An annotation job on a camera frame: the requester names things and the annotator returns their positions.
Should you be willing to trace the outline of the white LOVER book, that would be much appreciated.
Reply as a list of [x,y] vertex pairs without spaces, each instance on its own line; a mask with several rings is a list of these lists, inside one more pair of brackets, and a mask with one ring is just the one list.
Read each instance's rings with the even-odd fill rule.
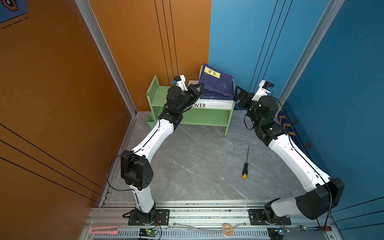
[[229,100],[204,100],[199,99],[193,105],[192,108],[196,109],[217,109],[217,110],[231,110],[233,109],[234,101]]

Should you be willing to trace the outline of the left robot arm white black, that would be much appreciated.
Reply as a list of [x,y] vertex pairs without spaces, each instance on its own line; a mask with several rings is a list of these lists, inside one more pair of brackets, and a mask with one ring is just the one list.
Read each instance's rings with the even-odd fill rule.
[[168,89],[167,102],[158,116],[158,123],[131,151],[121,154],[121,178],[130,187],[136,200],[131,216],[145,225],[156,221],[156,203],[150,183],[154,177],[152,158],[165,139],[174,132],[188,111],[200,98],[204,84],[191,84],[186,90],[179,86]]

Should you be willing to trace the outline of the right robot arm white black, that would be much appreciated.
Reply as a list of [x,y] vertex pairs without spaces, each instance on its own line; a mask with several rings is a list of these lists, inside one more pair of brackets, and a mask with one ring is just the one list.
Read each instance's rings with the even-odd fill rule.
[[252,130],[256,136],[274,151],[292,170],[305,194],[289,199],[275,199],[265,204],[264,218],[269,224],[278,224],[282,218],[303,215],[315,220],[323,214],[330,215],[340,201],[344,183],[339,178],[331,178],[317,167],[293,142],[276,120],[278,101],[261,89],[258,94],[236,87],[234,101],[247,111]]

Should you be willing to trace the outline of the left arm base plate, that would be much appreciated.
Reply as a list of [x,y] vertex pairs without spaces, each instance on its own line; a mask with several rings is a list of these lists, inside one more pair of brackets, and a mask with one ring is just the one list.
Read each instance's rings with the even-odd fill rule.
[[129,215],[129,226],[167,226],[170,219],[170,210],[168,209],[155,209],[154,212],[145,214],[137,208],[131,211]]

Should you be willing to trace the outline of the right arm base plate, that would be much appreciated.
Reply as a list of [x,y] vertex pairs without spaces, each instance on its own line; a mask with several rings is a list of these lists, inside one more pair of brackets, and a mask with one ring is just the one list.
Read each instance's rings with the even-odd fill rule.
[[292,224],[290,217],[278,217],[274,213],[266,209],[250,209],[248,210],[248,214],[252,226],[289,226]]

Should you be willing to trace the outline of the blue book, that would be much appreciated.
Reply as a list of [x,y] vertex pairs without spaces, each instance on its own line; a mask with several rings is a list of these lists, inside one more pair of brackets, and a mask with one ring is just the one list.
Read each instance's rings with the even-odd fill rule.
[[201,67],[199,84],[205,84],[202,95],[223,95],[234,97],[233,77],[204,63]]
[[220,101],[232,101],[234,97],[223,95],[201,95],[200,99],[203,100],[220,100]]

